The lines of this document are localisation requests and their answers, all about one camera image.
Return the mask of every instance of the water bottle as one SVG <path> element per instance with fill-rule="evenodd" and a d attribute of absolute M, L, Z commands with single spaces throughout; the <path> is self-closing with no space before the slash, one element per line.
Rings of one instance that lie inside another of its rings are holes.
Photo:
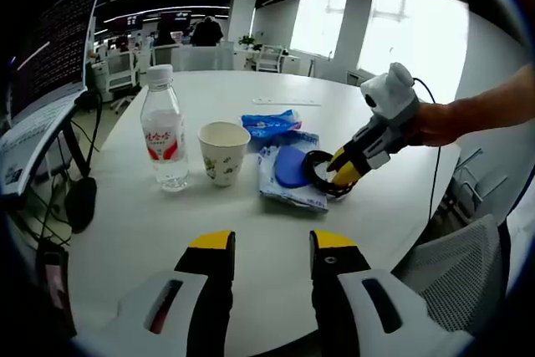
<path fill-rule="evenodd" d="M 173 68 L 160 64 L 147 70 L 149 92 L 141 110 L 141 126 L 156 180 L 165 191 L 187 186 L 188 167 L 184 119 L 171 85 Z"/>

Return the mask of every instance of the human hand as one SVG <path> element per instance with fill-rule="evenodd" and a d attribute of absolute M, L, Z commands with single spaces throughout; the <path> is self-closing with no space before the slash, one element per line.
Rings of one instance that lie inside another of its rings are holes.
<path fill-rule="evenodd" d="M 405 129 L 409 145 L 448 145 L 462 134 L 451 107 L 440 104 L 420 104 L 416 116 Z"/>

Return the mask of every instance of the black tape roll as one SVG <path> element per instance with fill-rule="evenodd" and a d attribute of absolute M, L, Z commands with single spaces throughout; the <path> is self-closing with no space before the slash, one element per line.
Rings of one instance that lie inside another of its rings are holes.
<path fill-rule="evenodd" d="M 324 152 L 322 150 L 311 150 L 304 157 L 301 169 L 303 170 L 303 175 L 312 183 L 314 187 L 321 192 L 338 198 L 350 192 L 357 182 L 351 183 L 347 186 L 338 186 L 319 177 L 314 168 L 321 163 L 329 162 L 331 159 L 333 159 L 333 156 L 328 152 Z"/>

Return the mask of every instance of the paper cup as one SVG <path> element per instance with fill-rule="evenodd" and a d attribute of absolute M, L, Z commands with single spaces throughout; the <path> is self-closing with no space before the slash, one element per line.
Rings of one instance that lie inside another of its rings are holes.
<path fill-rule="evenodd" d="M 242 168 L 251 135 L 240 125 L 216 121 L 199 130 L 206 174 L 216 186 L 230 186 Z"/>

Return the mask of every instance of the potted plant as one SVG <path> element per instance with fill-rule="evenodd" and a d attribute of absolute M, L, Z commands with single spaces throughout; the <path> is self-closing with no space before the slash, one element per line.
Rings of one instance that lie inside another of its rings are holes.
<path fill-rule="evenodd" d="M 243 35 L 237 42 L 245 49 L 249 49 L 252 45 L 254 45 L 254 37 L 251 35 Z"/>

